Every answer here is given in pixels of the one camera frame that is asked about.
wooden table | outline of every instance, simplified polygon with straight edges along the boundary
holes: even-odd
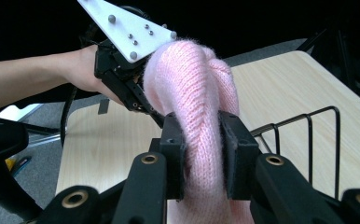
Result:
[[[269,123],[335,106],[340,112],[339,198],[348,188],[360,188],[360,98],[310,55],[293,51],[232,68],[240,99],[240,118],[252,131]],[[102,192],[127,177],[133,158],[148,151],[160,128],[152,118],[110,103],[98,115],[98,105],[75,111],[68,120],[57,192],[87,185]],[[334,196],[335,116],[329,110],[312,117],[313,186]],[[308,174],[305,119],[280,129],[282,155]],[[272,132],[264,139],[274,149]]]

metal wire frame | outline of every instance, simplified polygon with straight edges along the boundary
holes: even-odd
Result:
[[[253,137],[259,137],[262,140],[262,143],[264,144],[264,146],[266,147],[266,149],[272,153],[272,151],[270,150],[267,142],[265,141],[264,137],[262,136],[263,133],[268,132],[273,130],[274,131],[274,136],[275,136],[275,145],[276,145],[276,154],[280,155],[281,150],[280,150],[280,138],[279,138],[279,127],[282,127],[286,124],[301,120],[301,119],[306,119],[308,121],[308,152],[309,152],[309,161],[308,161],[308,168],[309,168],[309,172],[308,172],[308,180],[310,182],[310,184],[312,185],[312,181],[313,181],[313,172],[312,172],[312,168],[313,168],[313,133],[312,133],[312,116],[326,112],[328,110],[333,110],[335,113],[335,119],[336,119],[336,144],[335,144],[335,192],[334,192],[334,196],[335,199],[339,198],[339,161],[340,161],[340,114],[339,114],[339,110],[334,107],[334,106],[328,106],[316,111],[313,111],[309,114],[301,114],[298,116],[295,116],[291,119],[286,119],[284,121],[278,122],[278,123],[270,123],[267,125],[264,125],[262,127],[256,128],[254,130],[252,130],[250,133],[252,134]]]

white metal plate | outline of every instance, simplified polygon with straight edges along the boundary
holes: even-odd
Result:
[[[104,0],[77,1],[129,63],[176,39],[175,32]],[[114,22],[109,20],[110,16],[115,17]]]

pink knit fabric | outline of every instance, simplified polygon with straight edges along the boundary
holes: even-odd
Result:
[[[230,68],[193,40],[159,48],[145,68],[145,95],[162,115],[174,112],[187,142],[185,198],[170,201],[171,223],[253,223],[249,202],[227,199],[218,110],[239,115]]]

